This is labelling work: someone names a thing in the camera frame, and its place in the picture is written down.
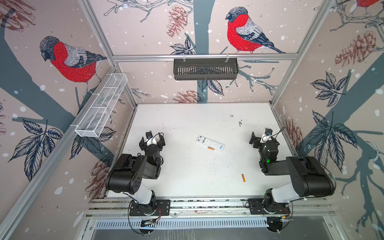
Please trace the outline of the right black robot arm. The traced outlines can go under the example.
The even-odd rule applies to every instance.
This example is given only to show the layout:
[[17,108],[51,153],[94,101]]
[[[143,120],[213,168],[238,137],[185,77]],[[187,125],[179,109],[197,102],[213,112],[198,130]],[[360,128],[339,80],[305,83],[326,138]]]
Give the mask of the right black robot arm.
[[258,149],[259,166],[266,176],[289,176],[291,181],[266,190],[262,199],[248,199],[245,207],[252,215],[289,215],[289,204],[304,198],[323,198],[334,194],[336,184],[314,157],[286,157],[278,161],[280,143],[272,135],[256,137],[249,144]]

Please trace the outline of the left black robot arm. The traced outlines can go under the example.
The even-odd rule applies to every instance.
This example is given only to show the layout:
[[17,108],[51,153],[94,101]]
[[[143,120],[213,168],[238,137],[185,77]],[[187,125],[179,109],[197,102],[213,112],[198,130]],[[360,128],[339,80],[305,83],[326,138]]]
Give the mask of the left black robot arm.
[[153,216],[161,214],[157,204],[156,194],[148,189],[143,179],[156,180],[160,176],[164,159],[161,151],[166,145],[164,134],[153,135],[151,131],[139,142],[144,154],[122,154],[109,171],[105,181],[106,190],[122,193],[130,197],[132,210],[138,210],[139,215]]

